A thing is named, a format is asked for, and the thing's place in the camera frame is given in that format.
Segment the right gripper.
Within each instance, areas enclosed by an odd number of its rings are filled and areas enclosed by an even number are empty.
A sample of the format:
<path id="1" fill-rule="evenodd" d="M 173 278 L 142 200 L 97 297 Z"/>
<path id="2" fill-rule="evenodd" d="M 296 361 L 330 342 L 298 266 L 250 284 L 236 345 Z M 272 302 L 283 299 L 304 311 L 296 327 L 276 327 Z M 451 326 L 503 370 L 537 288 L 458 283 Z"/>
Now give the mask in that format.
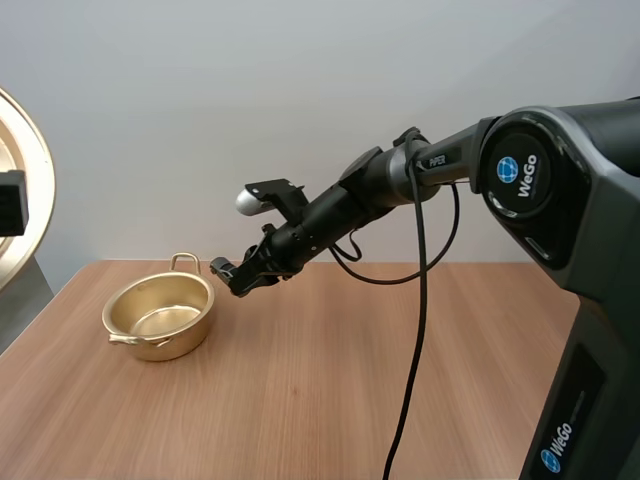
<path id="1" fill-rule="evenodd" d="M 279 276 L 293 276 L 336 240 L 336 221 L 328 217 L 304 219 L 299 225 L 288 223 L 276 228 L 262 226 L 263 242 L 249 247 L 241 265 L 227 274 L 231 293 L 239 298 L 252 290 L 270 287 Z"/>

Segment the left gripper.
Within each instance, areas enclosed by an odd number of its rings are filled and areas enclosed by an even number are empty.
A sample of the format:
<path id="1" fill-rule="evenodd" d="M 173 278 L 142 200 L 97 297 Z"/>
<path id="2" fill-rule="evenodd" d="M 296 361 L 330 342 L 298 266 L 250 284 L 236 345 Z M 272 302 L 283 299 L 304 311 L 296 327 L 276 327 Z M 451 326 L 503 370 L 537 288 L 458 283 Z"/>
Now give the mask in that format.
<path id="1" fill-rule="evenodd" d="M 29 220 L 26 175 L 22 170 L 1 173 L 0 235 L 22 236 Z"/>

